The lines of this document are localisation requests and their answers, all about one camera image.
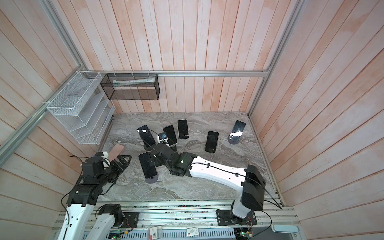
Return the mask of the phone with purple case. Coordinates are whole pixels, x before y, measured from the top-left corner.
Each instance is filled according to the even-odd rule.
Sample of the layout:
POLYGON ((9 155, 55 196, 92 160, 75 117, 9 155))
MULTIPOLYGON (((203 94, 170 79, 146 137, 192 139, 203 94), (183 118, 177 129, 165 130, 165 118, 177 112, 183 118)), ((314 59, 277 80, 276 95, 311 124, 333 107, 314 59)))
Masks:
POLYGON ((146 180, 152 180, 158 176, 155 161, 150 152, 140 154, 139 161, 146 180))

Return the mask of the phone with green case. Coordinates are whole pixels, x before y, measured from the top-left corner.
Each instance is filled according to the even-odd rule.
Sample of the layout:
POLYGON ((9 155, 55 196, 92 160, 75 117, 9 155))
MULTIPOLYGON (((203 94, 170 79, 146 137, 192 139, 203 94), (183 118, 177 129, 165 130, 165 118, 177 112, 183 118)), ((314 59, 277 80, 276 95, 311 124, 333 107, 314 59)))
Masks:
POLYGON ((207 135, 205 151, 208 153, 215 153, 217 150, 218 139, 219 139, 218 132, 209 131, 207 135))

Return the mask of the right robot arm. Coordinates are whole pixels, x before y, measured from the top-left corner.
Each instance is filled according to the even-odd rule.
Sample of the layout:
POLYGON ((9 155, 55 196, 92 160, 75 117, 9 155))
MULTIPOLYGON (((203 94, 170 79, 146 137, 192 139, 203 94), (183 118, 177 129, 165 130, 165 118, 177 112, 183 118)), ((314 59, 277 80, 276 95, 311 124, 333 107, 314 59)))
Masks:
POLYGON ((254 213, 264 210, 267 192, 266 182, 257 167, 248 165, 247 168, 235 168, 210 162, 188 152, 178 154, 169 146, 165 134, 158 136, 157 141, 144 143, 151 149, 150 156, 155 163, 164 165, 170 174, 210 180, 239 192, 230 210, 216 210, 219 226, 257 224, 254 213))

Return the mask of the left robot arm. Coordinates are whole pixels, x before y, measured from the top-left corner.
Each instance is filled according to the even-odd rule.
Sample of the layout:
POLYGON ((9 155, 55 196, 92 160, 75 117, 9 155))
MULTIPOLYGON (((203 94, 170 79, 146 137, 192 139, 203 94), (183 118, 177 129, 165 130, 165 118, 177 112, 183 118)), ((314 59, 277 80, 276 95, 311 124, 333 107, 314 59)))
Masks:
MULTIPOLYGON (((103 187, 112 186, 131 163, 132 156, 118 155, 108 161, 98 155, 82 163, 83 174, 69 192, 66 216, 59 233, 59 240, 81 240, 86 225, 96 206, 98 197, 103 195, 103 187)), ((106 204, 99 208, 99 217, 87 235, 88 240, 104 240, 112 228, 121 229, 125 216, 119 204, 106 204)))

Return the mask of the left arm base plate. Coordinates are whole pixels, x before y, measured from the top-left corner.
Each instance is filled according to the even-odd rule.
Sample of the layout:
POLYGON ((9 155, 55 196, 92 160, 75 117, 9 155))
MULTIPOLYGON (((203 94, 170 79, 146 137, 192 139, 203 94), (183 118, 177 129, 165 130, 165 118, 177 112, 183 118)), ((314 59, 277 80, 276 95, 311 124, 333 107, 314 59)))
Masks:
POLYGON ((123 212, 123 229, 135 229, 138 226, 139 212, 123 212))

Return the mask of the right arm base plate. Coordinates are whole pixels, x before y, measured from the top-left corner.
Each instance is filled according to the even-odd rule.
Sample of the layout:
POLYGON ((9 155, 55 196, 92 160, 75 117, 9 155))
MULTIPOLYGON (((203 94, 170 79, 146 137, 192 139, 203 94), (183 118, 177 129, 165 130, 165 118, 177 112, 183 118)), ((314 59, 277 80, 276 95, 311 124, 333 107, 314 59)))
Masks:
POLYGON ((236 217, 231 210, 216 210, 217 223, 219 226, 253 226, 257 225, 257 219, 253 211, 250 211, 244 219, 236 217))

